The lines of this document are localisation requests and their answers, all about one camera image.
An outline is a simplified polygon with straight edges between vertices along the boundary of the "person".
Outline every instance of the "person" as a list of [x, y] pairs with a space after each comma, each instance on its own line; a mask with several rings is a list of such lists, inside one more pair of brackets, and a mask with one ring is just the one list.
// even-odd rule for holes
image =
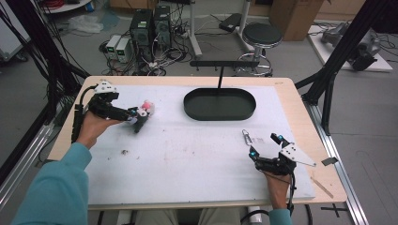
[[[27, 190], [11, 224], [87, 224], [88, 177], [84, 169], [91, 160], [89, 149], [106, 128], [118, 123], [120, 121], [105, 120], [92, 112], [87, 112], [76, 142], [61, 160], [46, 163], [41, 168]], [[273, 210], [269, 212], [270, 223], [291, 224], [285, 202], [289, 177], [266, 174], [266, 178], [273, 206]], [[217, 215], [218, 211], [224, 209], [204, 209], [209, 217], [205, 217], [201, 221], [202, 224], [215, 224], [212, 223], [214, 218], [212, 215]], [[229, 217], [237, 218], [238, 222], [238, 214], [228, 215]], [[136, 224], [139, 224], [143, 218], [145, 217], [139, 213]]]

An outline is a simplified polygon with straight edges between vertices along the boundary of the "small metallic object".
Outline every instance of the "small metallic object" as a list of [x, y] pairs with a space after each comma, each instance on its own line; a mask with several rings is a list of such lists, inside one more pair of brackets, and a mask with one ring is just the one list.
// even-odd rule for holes
[[249, 136], [249, 132], [246, 129], [242, 129], [243, 138], [245, 139], [245, 143], [249, 146], [253, 144], [252, 139]]

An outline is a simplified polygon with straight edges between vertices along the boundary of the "long sleeve shirt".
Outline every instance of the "long sleeve shirt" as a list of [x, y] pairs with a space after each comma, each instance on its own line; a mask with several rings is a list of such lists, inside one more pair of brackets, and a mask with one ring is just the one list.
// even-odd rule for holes
[[[45, 164], [27, 190], [12, 224], [87, 224], [88, 149], [76, 142], [59, 161]], [[292, 224], [287, 209], [269, 212], [272, 225]]]

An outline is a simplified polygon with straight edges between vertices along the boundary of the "stool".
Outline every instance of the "stool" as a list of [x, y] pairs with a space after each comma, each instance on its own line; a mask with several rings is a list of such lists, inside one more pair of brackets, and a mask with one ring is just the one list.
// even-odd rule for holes
[[260, 64], [256, 68], [241, 67], [240, 70], [248, 72], [253, 76], [272, 77], [272, 67], [266, 58], [265, 49], [278, 46], [282, 41], [282, 34], [275, 27], [264, 23], [251, 23], [243, 29], [243, 40], [254, 47], [254, 52], [241, 55], [238, 60], [247, 60], [248, 57], [254, 62], [260, 59], [267, 61], [267, 65]]

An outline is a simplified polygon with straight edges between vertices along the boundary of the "black oval tray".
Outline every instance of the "black oval tray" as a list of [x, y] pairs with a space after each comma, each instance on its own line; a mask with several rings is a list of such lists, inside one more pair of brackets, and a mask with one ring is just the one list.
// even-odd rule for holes
[[255, 107], [252, 94], [238, 88], [197, 88], [184, 97], [185, 113], [201, 121], [245, 120]]

